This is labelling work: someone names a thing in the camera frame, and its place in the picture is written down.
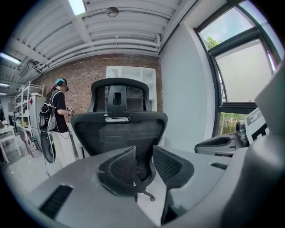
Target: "brick wall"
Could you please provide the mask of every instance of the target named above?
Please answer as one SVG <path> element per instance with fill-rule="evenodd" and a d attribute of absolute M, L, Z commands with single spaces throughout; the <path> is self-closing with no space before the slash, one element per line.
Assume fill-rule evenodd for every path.
<path fill-rule="evenodd" d="M 158 57 L 133 54 L 108 54 L 79 59 L 64 64 L 42 75 L 33 82 L 45 85 L 45 94 L 54 82 L 63 77 L 68 82 L 69 92 L 65 93 L 66 106 L 72 106 L 74 113 L 85 113 L 91 100 L 91 85 L 106 77 L 107 66 L 136 66 L 156 69 L 157 111 L 163 111 L 160 59 Z"/>

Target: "window frame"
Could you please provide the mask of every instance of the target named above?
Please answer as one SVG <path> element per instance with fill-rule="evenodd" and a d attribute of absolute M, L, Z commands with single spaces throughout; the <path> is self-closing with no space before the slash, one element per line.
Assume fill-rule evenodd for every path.
<path fill-rule="evenodd" d="M 265 30 L 260 26 L 260 24 L 245 11 L 239 3 L 243 2 L 245 0 L 227 0 L 227 3 L 220 7 L 217 11 L 215 11 L 211 16 L 209 16 L 201 25 L 199 25 L 197 28 L 194 28 L 195 33 L 197 34 L 200 42 L 202 43 L 202 46 L 204 48 L 204 51 L 206 53 L 212 78 L 214 82 L 214 90 L 215 90 L 215 121 L 214 121 L 214 128 L 213 128 L 213 134 L 212 136 L 216 136 L 218 134 L 218 128 L 219 128 L 219 121 L 220 121 L 220 113 L 237 113 L 237 114 L 249 114 L 250 112 L 254 111 L 257 106 L 254 102 L 227 102 L 227 93 L 224 86 L 224 80 L 223 75 L 219 69 L 219 66 L 215 60 L 215 57 L 223 54 L 231 49 L 234 49 L 236 47 L 239 47 L 241 45 L 247 44 L 251 41 L 259 39 L 261 41 L 261 45 L 263 46 L 265 50 L 265 54 L 269 63 L 269 66 L 271 68 L 271 71 L 273 73 L 273 69 L 270 65 L 270 59 L 268 57 L 268 53 L 272 56 L 273 62 L 275 65 L 277 65 L 281 59 L 279 57 L 279 54 L 273 45 L 273 42 L 265 32 Z M 218 44 L 217 46 L 207 49 L 206 43 L 201 36 L 201 31 L 207 27 L 209 24 L 211 24 L 214 20 L 219 18 L 221 15 L 226 13 L 228 10 L 235 8 L 242 16 L 245 17 L 252 25 L 253 27 L 245 30 L 227 40 L 224 42 Z M 221 94 L 221 87 L 220 87 L 220 78 L 222 80 L 222 85 L 224 87 L 224 93 L 226 102 L 222 103 L 222 94 Z"/>

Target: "black t-shirt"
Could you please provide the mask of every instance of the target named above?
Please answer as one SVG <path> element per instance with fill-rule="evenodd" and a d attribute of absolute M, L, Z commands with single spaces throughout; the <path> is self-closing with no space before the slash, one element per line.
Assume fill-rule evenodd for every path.
<path fill-rule="evenodd" d="M 57 93 L 53 98 L 53 103 L 56 106 L 55 118 L 57 120 L 57 125 L 55 126 L 55 129 L 53 131 L 56 131 L 59 133 L 67 132 L 68 127 L 66 125 L 64 116 L 57 113 L 57 110 L 60 110 L 60 109 L 66 110 L 64 93 L 63 92 Z"/>

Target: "vr headset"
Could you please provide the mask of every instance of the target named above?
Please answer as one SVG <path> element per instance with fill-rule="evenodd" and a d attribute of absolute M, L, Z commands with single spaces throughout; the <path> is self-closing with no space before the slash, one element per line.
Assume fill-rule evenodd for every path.
<path fill-rule="evenodd" d="M 63 78 L 59 78 L 55 81 L 55 86 L 57 86 L 57 84 L 62 81 L 63 84 L 62 84 L 62 87 L 65 88 L 65 92 L 67 92 L 69 90 L 69 88 L 67 87 L 67 82 L 63 79 Z"/>

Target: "window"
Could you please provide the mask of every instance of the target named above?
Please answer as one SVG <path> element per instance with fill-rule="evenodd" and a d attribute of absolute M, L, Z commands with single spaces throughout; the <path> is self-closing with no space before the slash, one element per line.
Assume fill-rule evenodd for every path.
<path fill-rule="evenodd" d="M 254 100 L 271 80 L 284 50 L 267 20 L 248 0 L 228 1 L 196 32 L 214 80 L 213 136 L 232 133 L 236 122 L 257 107 Z"/>
<path fill-rule="evenodd" d="M 260 40 L 231 49 L 215 60 L 221 71 L 227 102 L 254 102 L 271 79 L 271 69 Z"/>
<path fill-rule="evenodd" d="M 236 129 L 236 122 L 244 120 L 247 115 L 237 113 L 220 113 L 218 134 L 233 133 Z"/>
<path fill-rule="evenodd" d="M 235 8 L 228 10 L 201 31 L 208 49 L 252 28 L 252 25 Z"/>

